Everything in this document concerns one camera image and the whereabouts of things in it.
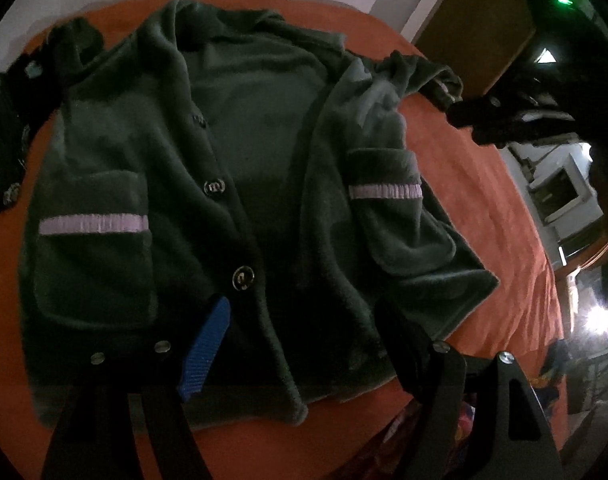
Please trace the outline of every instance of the round button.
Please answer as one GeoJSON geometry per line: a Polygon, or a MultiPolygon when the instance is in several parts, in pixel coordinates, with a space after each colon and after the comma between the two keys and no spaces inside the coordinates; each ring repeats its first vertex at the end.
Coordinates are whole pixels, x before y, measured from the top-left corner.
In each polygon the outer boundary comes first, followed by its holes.
{"type": "Polygon", "coordinates": [[[222,179],[211,180],[204,184],[204,193],[208,196],[222,194],[226,190],[226,182],[222,179]]]}
{"type": "Polygon", "coordinates": [[[155,343],[155,353],[165,354],[171,349],[171,344],[168,341],[158,341],[155,343]]]}
{"type": "Polygon", "coordinates": [[[242,266],[233,273],[233,286],[235,290],[246,290],[253,285],[254,281],[255,272],[251,267],[242,266]]]}
{"type": "Polygon", "coordinates": [[[202,114],[193,114],[193,121],[199,124],[199,126],[206,128],[206,119],[202,114]]]}
{"type": "Polygon", "coordinates": [[[104,356],[103,352],[95,352],[93,355],[91,355],[91,364],[100,365],[105,359],[106,357],[104,356]]]}
{"type": "Polygon", "coordinates": [[[28,79],[35,79],[44,73],[44,69],[36,60],[33,59],[24,69],[24,73],[28,79]]]}
{"type": "Polygon", "coordinates": [[[512,365],[515,362],[515,356],[510,352],[500,352],[500,361],[507,365],[512,365]]]}
{"type": "Polygon", "coordinates": [[[433,350],[438,354],[447,354],[450,352],[450,345],[445,341],[435,341],[433,343],[433,350]]]}

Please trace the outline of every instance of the metal bolt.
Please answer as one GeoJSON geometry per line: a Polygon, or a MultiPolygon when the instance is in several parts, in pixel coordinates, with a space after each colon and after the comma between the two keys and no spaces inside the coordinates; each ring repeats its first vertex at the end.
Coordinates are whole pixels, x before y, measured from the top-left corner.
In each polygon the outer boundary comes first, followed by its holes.
{"type": "Polygon", "coordinates": [[[171,349],[171,344],[168,341],[158,341],[155,343],[155,352],[165,354],[171,349]]]}
{"type": "Polygon", "coordinates": [[[515,362],[515,356],[510,352],[500,352],[500,361],[507,365],[512,365],[515,362]]]}
{"type": "Polygon", "coordinates": [[[433,350],[438,354],[447,354],[450,352],[450,345],[445,341],[435,341],[433,343],[433,350]]]}
{"type": "Polygon", "coordinates": [[[104,356],[103,352],[95,352],[93,355],[91,355],[91,364],[100,365],[105,359],[106,357],[104,356]]]}

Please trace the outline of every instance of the jacket pocket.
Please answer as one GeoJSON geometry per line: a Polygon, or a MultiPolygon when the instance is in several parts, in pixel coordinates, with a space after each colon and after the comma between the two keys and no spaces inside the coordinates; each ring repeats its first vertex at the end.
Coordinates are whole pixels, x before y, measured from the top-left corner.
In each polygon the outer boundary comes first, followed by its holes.
{"type": "Polygon", "coordinates": [[[362,148],[347,155],[348,194],[375,262],[395,277],[432,272],[449,263],[455,242],[423,208],[415,154],[403,148],[362,148]]]}
{"type": "Polygon", "coordinates": [[[131,329],[157,316],[144,175],[105,171],[40,188],[34,293],[44,316],[131,329]]]}

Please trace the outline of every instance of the button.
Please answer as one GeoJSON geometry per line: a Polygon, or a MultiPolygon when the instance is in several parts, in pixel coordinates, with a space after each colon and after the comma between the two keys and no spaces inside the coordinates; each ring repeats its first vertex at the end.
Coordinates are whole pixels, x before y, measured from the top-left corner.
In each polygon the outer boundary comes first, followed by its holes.
{"type": "Polygon", "coordinates": [[[515,362],[515,356],[510,352],[500,352],[500,361],[507,365],[512,365],[515,362]]]}
{"type": "Polygon", "coordinates": [[[211,180],[204,184],[204,193],[208,196],[219,195],[226,190],[226,182],[222,179],[211,180]]]}
{"type": "Polygon", "coordinates": [[[438,354],[447,354],[450,352],[450,345],[445,341],[435,341],[433,343],[433,350],[438,354]]]}
{"type": "Polygon", "coordinates": [[[95,352],[91,355],[91,364],[92,365],[100,365],[104,362],[105,356],[102,352],[95,352]]]}
{"type": "Polygon", "coordinates": [[[20,189],[21,189],[21,186],[20,186],[19,182],[15,182],[14,184],[11,184],[8,187],[8,189],[4,192],[4,195],[2,195],[2,203],[5,206],[9,206],[9,205],[17,202],[17,199],[20,197],[20,189]]]}
{"type": "Polygon", "coordinates": [[[24,69],[24,73],[28,79],[35,79],[44,73],[44,69],[36,60],[32,60],[24,69]]]}
{"type": "Polygon", "coordinates": [[[233,273],[233,286],[235,290],[246,290],[253,285],[254,281],[255,272],[253,272],[251,267],[242,266],[233,273]]]}
{"type": "Polygon", "coordinates": [[[202,114],[193,114],[193,121],[195,121],[199,126],[206,128],[206,119],[202,114]]]}
{"type": "Polygon", "coordinates": [[[155,353],[165,354],[171,349],[171,344],[168,341],[158,341],[155,343],[155,353]]]}

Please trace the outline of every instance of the bright light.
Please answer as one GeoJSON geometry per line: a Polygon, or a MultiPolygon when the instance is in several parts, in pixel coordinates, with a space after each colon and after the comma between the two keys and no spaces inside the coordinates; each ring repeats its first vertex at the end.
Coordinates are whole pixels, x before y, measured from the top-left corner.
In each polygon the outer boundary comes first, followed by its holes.
{"type": "Polygon", "coordinates": [[[590,162],[592,162],[592,158],[590,157],[590,144],[587,142],[580,142],[580,144],[581,152],[590,162]]]}
{"type": "Polygon", "coordinates": [[[559,247],[559,255],[560,255],[560,256],[561,256],[561,258],[562,258],[562,265],[563,265],[564,267],[565,267],[565,266],[567,266],[567,265],[568,265],[568,263],[566,262],[566,256],[565,256],[565,254],[564,254],[564,249],[562,249],[562,247],[561,247],[561,246],[559,247]]]}
{"type": "Polygon", "coordinates": [[[542,53],[539,54],[537,59],[535,59],[535,63],[556,63],[557,60],[552,56],[550,50],[547,48],[543,49],[542,53]]]}
{"type": "Polygon", "coordinates": [[[586,316],[586,328],[591,332],[601,334],[608,331],[608,310],[594,306],[586,316]]]}

